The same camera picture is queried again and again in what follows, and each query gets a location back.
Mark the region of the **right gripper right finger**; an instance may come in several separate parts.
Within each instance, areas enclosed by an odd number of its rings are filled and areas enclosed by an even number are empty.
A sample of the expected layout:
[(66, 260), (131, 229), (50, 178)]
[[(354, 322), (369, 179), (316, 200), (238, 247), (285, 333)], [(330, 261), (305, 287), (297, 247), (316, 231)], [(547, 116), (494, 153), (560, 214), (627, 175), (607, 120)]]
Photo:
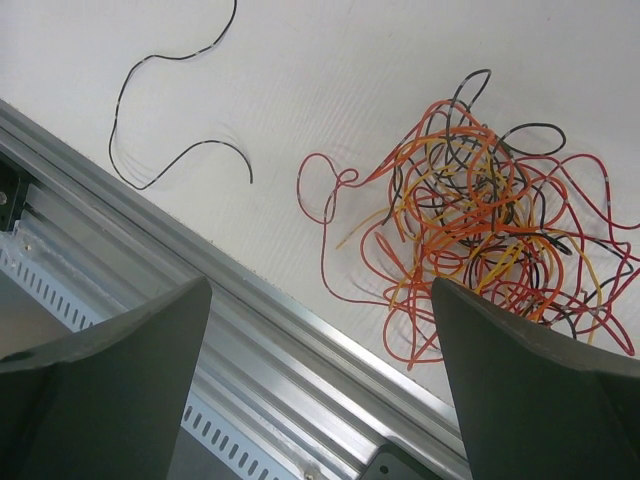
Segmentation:
[(638, 478), (638, 361), (444, 278), (432, 306), (473, 478)]

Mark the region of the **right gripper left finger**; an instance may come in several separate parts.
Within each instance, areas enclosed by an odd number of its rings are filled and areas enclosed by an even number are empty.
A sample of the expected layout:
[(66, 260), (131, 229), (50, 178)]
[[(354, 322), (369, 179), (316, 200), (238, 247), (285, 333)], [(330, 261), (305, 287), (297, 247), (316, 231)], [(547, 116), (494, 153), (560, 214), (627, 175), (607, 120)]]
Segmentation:
[(211, 297), (199, 277), (2, 358), (2, 478), (166, 478)]

